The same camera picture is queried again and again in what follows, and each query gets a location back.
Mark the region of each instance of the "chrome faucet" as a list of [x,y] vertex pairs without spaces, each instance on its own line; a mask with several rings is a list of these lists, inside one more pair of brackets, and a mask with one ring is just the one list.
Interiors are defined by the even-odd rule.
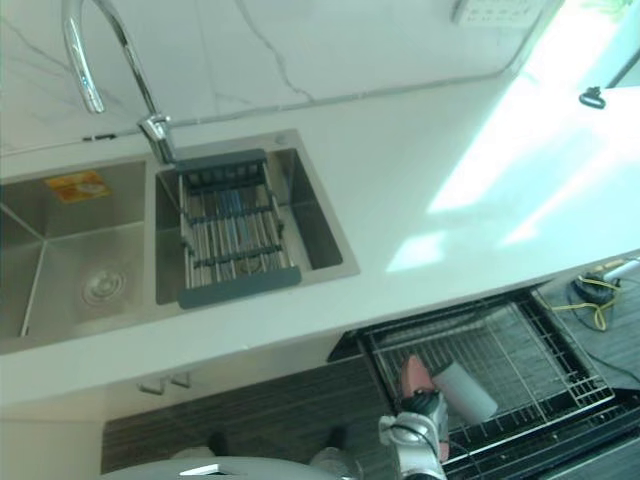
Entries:
[[[82,3],[84,0],[63,0],[62,1],[62,32],[64,34],[64,43],[67,47],[67,54],[76,74],[80,93],[91,113],[104,112],[104,104],[100,93],[96,88],[87,57],[85,54],[84,40],[82,38]],[[149,86],[142,71],[140,61],[136,56],[136,52],[131,44],[131,37],[124,28],[122,19],[110,0],[93,0],[98,9],[104,14],[109,21],[109,25],[113,29],[124,56],[131,67],[133,76],[136,79],[140,93],[144,98],[144,102],[149,109],[149,115],[142,118],[138,122],[138,126],[151,145],[153,153],[163,163],[175,163],[176,155],[173,141],[171,139],[171,131],[169,129],[170,118],[158,111],[156,102],[151,95]]]

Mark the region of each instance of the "marble backsplash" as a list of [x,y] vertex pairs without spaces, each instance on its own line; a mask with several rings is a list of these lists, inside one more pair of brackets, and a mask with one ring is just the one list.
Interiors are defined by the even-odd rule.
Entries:
[[[145,111],[91,1],[83,27],[107,111],[84,109],[61,34],[60,1],[5,0],[1,152],[135,129]],[[207,119],[447,79],[489,75],[526,29],[461,28],[454,0],[114,0],[162,111]]]

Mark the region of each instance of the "pink object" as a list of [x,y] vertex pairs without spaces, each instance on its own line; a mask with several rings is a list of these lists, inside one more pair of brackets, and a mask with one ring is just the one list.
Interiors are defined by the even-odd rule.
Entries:
[[[427,367],[424,366],[422,360],[416,355],[411,355],[402,366],[402,374],[400,377],[400,386],[402,388],[402,396],[409,398],[413,396],[416,390],[424,390],[431,392],[436,389],[431,380],[431,374]],[[444,462],[449,458],[449,434],[447,433],[447,441],[440,442],[440,461]]]

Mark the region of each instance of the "dishwasher rack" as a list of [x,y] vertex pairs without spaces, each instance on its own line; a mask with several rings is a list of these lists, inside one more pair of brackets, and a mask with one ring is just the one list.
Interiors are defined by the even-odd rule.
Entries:
[[223,158],[224,163],[195,162],[179,169],[186,286],[179,302],[184,308],[301,280],[283,241],[264,152],[243,152],[240,161]]
[[403,362],[431,372],[460,363],[496,400],[479,425],[450,412],[452,440],[472,453],[531,434],[613,398],[577,342],[558,330],[528,291],[471,302],[357,334],[389,408],[398,411]]

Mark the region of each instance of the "electrical outlet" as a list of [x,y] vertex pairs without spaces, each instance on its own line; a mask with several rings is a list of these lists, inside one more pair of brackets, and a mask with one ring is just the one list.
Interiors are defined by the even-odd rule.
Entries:
[[544,0],[460,0],[453,21],[463,27],[531,26]]

